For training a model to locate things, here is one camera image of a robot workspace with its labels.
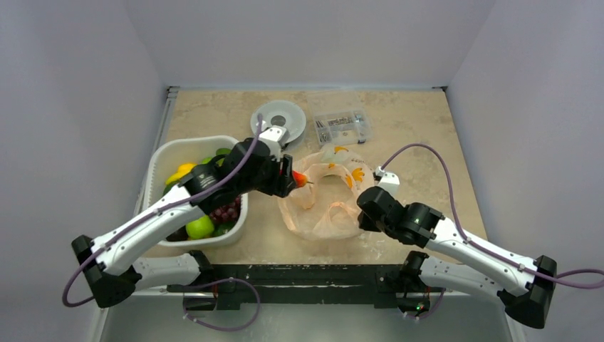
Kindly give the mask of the red orange fake fruit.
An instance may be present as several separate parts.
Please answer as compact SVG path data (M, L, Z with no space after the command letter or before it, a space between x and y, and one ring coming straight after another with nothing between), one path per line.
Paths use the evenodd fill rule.
M306 185L312 185L313 183L308 179L308 177L302 173L293 171L292 176L296 183L297 188L305 187Z

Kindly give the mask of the green orange mango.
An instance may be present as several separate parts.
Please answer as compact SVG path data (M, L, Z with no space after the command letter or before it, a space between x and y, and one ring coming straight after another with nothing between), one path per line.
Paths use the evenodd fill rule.
M226 156L231 152L231 149L229 148L219 148L218 150L216 150L215 155L216 156Z

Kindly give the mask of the orange printed plastic bag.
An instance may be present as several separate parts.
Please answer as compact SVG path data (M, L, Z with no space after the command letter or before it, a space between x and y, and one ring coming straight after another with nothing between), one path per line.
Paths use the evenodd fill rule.
M293 164L309 183L278 199L286 228L307 240L347 239L361 233L361 192L374 185L373 170L348 147L327 144Z

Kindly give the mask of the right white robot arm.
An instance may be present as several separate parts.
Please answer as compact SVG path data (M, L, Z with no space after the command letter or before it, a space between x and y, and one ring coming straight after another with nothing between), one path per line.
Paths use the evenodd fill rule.
M552 278L557 263L552 258L502 249L458 228L426 204L400 204L381 187L362 192L357 205L361 229L457 260L450 264L426 256L420 264L402 267L400 281L405 288L416 290L425 284L499 300L513 320L535 329L546 325L556 287Z

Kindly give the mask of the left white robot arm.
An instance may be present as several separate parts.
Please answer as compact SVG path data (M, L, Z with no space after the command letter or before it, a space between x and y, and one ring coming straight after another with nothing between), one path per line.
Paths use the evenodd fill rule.
M201 253L154 262L143 254L240 195L258 191L284 198L297 186L293 158L277 142L266 138L238 142L230 153L195 165L162 198L122 226L95 238L76 237L71 248L79 266L63 290L63 304L77 307L94 301L108 308L139 289L161 285L208 289L212 272Z

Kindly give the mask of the red purple grape bunch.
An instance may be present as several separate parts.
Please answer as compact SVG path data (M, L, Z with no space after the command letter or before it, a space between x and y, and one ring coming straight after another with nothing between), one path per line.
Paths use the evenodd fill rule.
M241 197L237 197L230 204L226 204L215 209L209 214L210 219L215 225L223 223L236 222L241 212Z

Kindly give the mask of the grey filament spool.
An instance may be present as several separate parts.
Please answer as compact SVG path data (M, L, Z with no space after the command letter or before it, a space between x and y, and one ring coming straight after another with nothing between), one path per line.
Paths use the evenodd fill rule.
M306 114L301 107L288 100L271 100L259 106L250 117L250 128L256 132L258 114L262 114L263 129L279 126L287 129L288 140L286 144L293 148L303 142L306 131Z

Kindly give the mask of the yellow banana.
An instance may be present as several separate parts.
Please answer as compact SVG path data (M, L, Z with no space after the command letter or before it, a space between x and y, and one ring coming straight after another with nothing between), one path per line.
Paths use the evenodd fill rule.
M178 168L176 173L174 173L173 175L169 176L166 181L165 184L166 185L171 185L175 182L178 182L182 177L184 177L187 173L191 172L192 169L197 166L197 164L194 163L185 163L185 164L181 164Z

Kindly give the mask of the large green apple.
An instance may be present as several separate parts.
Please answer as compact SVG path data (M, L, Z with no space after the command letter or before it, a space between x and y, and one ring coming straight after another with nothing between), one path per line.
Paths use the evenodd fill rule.
M188 238L191 240L206 239L214 233L214 223L208 216L203 216L185 225Z

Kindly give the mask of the clear screw organizer box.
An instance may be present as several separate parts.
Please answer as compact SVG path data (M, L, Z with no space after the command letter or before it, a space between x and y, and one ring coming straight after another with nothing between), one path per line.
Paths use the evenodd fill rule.
M364 144L373 128L357 92L326 90L306 95L320 146Z

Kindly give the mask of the white plastic basket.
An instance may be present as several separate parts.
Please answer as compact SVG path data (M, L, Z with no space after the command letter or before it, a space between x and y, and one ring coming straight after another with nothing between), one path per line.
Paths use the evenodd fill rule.
M214 157L220 148L233 148L238 143L236 138L227 135L215 135L202 138L173 140L161 145L152 155L145 184L143 186L142 209L147 209L162 197L165 181L176 173L177 168L188 162L199 164L206 157ZM211 247L223 247L237 242L243 231L248 214L249 196L241 196L241 211L233 228L219 237L183 242L162 240L157 246L180 249L183 251L203 250Z

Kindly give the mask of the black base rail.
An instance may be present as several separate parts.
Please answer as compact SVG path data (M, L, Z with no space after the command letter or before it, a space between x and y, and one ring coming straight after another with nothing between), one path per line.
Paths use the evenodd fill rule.
M441 288L420 280L426 255L401 264L210 264L190 285L169 285L186 307L238 310L242 304L371 305L401 312L429 311Z

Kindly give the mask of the aluminium frame rail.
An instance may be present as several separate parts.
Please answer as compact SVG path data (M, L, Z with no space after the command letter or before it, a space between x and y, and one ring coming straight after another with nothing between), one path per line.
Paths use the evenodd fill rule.
M179 91L180 91L179 86L170 86L167 89L167 98L166 98L164 108L162 110L162 114L160 117L159 128L157 129L157 134L156 134L155 140L152 144L151 155L153 155L153 153L165 141L165 137L166 137L167 132L170 127L170 122L172 119L172 114L173 114L174 106L175 106ZM146 179L147 179L147 173L144 172L142 183L141 183L141 188L140 188L140 191L137 196L137 201L135 203L135 208L134 208L133 214L139 214L142 211L143 197L145 195ZM98 309L95 311L95 313L93 314L92 321L91 321L88 336L85 338L85 341L89 341L89 342L101 341L109 313L110 313L109 308Z

